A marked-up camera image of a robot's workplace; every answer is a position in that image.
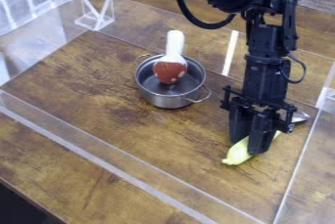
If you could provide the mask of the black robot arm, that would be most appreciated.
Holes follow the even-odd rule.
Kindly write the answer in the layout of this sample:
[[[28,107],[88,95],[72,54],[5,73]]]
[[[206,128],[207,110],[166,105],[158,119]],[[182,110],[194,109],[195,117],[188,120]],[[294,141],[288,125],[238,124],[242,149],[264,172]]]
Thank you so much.
[[[184,0],[176,0],[183,16],[195,26],[217,29],[234,17],[246,22],[246,68],[239,90],[226,86],[221,108],[229,111],[230,141],[249,139],[247,153],[268,151],[274,133],[293,130],[296,107],[285,102],[292,52],[297,49],[297,0],[205,0],[225,12],[221,22],[202,22],[191,14]]]

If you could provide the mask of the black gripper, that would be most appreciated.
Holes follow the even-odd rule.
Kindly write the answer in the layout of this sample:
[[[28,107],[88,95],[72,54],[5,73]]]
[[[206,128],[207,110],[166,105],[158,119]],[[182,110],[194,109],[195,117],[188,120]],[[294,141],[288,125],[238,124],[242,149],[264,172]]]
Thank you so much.
[[[250,156],[268,151],[276,130],[293,131],[293,112],[297,108],[286,102],[262,102],[247,98],[239,89],[223,87],[219,108],[229,112],[230,142],[235,144],[249,134],[247,153]]]

